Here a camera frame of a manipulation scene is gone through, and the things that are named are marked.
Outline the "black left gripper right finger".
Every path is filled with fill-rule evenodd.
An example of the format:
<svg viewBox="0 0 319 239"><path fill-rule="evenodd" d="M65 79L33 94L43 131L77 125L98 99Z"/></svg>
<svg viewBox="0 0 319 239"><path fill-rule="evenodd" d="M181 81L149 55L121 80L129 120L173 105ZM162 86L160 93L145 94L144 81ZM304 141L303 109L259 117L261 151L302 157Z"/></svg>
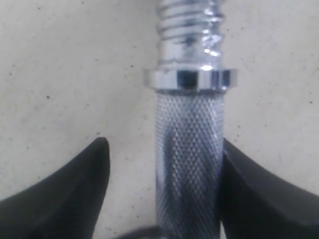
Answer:
<svg viewBox="0 0 319 239"><path fill-rule="evenodd" d="M228 239L317 239L319 197L224 141L221 221Z"/></svg>

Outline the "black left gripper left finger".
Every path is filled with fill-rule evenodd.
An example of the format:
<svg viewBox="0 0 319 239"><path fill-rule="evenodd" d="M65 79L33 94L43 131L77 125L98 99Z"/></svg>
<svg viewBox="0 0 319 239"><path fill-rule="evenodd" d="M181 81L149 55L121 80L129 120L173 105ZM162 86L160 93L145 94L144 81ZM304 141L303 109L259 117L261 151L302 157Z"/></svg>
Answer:
<svg viewBox="0 0 319 239"><path fill-rule="evenodd" d="M0 237L91 239L109 178L109 143L98 137L47 178L0 202Z"/></svg>

